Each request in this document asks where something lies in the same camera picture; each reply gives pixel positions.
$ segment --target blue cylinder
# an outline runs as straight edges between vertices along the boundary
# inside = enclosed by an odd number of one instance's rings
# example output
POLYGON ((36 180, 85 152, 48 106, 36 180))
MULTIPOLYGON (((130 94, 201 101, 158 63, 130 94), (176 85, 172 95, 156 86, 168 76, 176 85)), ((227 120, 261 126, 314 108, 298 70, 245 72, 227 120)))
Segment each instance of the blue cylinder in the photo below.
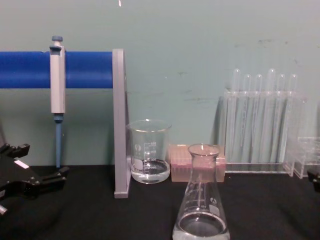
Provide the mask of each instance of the blue cylinder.
MULTIPOLYGON (((67 51, 65 86, 69 89, 111 89, 112 52, 67 51)), ((0 52, 1 89, 49 89, 50 53, 0 52)))

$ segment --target pipette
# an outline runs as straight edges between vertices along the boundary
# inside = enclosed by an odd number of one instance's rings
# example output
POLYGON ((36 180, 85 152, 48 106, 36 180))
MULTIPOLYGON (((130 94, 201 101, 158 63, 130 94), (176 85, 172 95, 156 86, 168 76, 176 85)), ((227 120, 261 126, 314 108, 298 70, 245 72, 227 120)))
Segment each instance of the pipette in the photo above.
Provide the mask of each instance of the pipette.
POLYGON ((275 116, 275 105, 276 101, 273 97, 273 90, 275 86, 276 71, 270 69, 267 76, 266 82, 266 96, 265 96, 265 107, 263 116, 263 127, 262 137, 260 143, 260 163, 269 163, 271 157, 272 147, 272 128, 274 124, 275 116))
POLYGON ((66 59, 65 47, 61 45, 62 36, 53 36, 54 45, 50 46, 50 89, 51 112, 55 121, 55 158, 60 168, 62 148, 62 122, 65 113, 66 59))
POLYGON ((273 122, 273 139, 271 148, 270 163, 276 163, 278 161, 279 149, 281 149, 281 127, 283 126, 283 116, 286 106, 286 96, 285 96, 285 83, 286 77, 284 74, 280 74, 276 82, 276 103, 275 103, 275 113, 273 122))

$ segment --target test tube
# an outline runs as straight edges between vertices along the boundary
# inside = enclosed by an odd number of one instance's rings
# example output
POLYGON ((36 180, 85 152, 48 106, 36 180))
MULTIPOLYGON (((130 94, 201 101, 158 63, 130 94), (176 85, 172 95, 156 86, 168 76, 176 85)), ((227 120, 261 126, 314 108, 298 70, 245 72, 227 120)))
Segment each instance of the test tube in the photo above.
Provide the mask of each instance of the test tube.
POLYGON ((286 77, 280 74, 276 82, 276 103, 273 121, 273 137, 270 163, 276 163, 279 160, 279 149, 282 147, 281 143, 281 128, 284 121, 284 110, 286 107, 286 96, 284 93, 286 77))
POLYGON ((252 142, 252 121, 253 121, 253 110, 254 110, 254 100, 255 100, 255 89, 252 82, 252 77, 250 74, 246 75, 244 78, 244 83, 246 84, 246 104, 244 106, 244 121, 242 127, 242 155, 241 163, 250 163, 250 153, 251 153, 251 142, 252 142))
POLYGON ((237 94, 237 104, 234 119, 234 141, 232 149, 232 155, 234 156, 234 161, 236 163, 240 163, 242 161, 243 136, 245 133, 245 124, 248 107, 247 93, 249 91, 250 84, 251 76, 248 74, 241 81, 239 92, 237 94))
POLYGON ((231 95, 228 96, 228 108, 227 108, 227 126, 226 126, 226 144, 225 155, 230 163, 234 162, 233 159, 233 147, 235 137, 235 116, 237 106, 237 93, 239 91, 240 84, 240 70, 235 69, 232 76, 231 95))
POLYGON ((283 130, 281 131, 282 135, 280 137, 281 148, 279 150, 279 161, 282 163, 285 158, 286 146, 287 146, 287 135, 288 135, 288 124, 289 118, 291 117, 292 106, 294 102, 294 97, 296 95, 296 89, 298 84, 298 77, 296 74, 292 74, 290 78, 286 81, 285 91, 287 91, 287 100, 284 110, 284 119, 283 119, 283 130))
POLYGON ((254 102, 252 116, 252 143, 251 143, 251 163, 259 162, 260 141, 263 125, 264 101, 260 99, 262 91, 263 77, 256 75, 254 81, 254 102))
POLYGON ((270 69, 266 82, 266 96, 263 115, 263 127, 260 143, 260 163, 269 163, 271 160, 272 134, 275 116, 276 101, 273 96, 275 87, 276 71, 270 69))

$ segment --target glass beaker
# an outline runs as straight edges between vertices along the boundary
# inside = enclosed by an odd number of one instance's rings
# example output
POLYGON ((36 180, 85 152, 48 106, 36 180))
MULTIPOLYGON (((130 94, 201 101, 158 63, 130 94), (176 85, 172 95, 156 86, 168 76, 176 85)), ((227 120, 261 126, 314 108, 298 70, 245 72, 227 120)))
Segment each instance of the glass beaker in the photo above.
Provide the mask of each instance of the glass beaker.
POLYGON ((130 130, 131 175, 144 184, 155 184, 170 175, 167 160, 170 124, 145 119, 127 125, 130 130))
POLYGON ((213 145, 194 144, 188 151, 192 156, 192 171, 172 238, 229 240, 230 234, 216 182, 219 149, 213 145))

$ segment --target white label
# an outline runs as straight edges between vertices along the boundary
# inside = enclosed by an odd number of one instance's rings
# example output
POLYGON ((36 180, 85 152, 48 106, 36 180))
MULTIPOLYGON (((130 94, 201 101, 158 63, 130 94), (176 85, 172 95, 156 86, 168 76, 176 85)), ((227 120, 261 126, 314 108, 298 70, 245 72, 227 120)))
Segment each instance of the white label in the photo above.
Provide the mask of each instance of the white label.
POLYGON ((209 209, 210 209, 210 212, 214 215, 217 215, 218 217, 220 217, 220 211, 219 211, 219 208, 217 208, 216 206, 214 205, 209 205, 209 209))
POLYGON ((156 146, 157 143, 154 142, 150 142, 150 143, 145 143, 144 144, 144 160, 149 161, 149 160, 156 160, 156 146))
POLYGON ((134 148, 137 152, 141 151, 141 146, 139 144, 134 145, 134 148))
POLYGON ((17 160, 17 161, 14 161, 15 164, 18 164, 20 167, 24 168, 24 169, 27 169, 29 168, 29 166, 27 164, 25 164, 24 162, 20 161, 20 160, 17 160))
POLYGON ((2 198, 6 194, 6 190, 0 191, 0 198, 2 198))
POLYGON ((134 159, 134 167, 138 170, 143 170, 144 169, 144 163, 142 160, 135 158, 134 159))

